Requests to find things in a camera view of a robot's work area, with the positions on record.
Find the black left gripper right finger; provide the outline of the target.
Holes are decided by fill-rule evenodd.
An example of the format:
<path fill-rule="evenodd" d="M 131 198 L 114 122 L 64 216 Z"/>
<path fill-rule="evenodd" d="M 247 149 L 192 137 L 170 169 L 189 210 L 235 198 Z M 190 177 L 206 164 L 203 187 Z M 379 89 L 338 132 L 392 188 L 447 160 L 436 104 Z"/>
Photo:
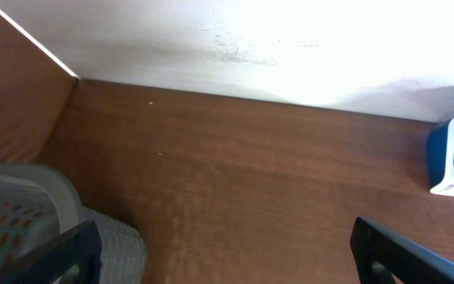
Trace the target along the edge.
<path fill-rule="evenodd" d="M 454 284 L 453 262 L 372 219 L 355 219 L 350 247 L 362 284 Z"/>

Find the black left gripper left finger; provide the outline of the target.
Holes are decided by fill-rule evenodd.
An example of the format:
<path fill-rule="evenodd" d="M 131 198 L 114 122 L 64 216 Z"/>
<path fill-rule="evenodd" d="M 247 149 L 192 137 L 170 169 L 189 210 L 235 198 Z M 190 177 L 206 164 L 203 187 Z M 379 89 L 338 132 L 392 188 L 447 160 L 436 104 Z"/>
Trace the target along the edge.
<path fill-rule="evenodd" d="M 74 266 L 74 283 L 97 284 L 101 251 L 98 227 L 85 221 L 1 267 L 0 284 L 53 283 Z"/>

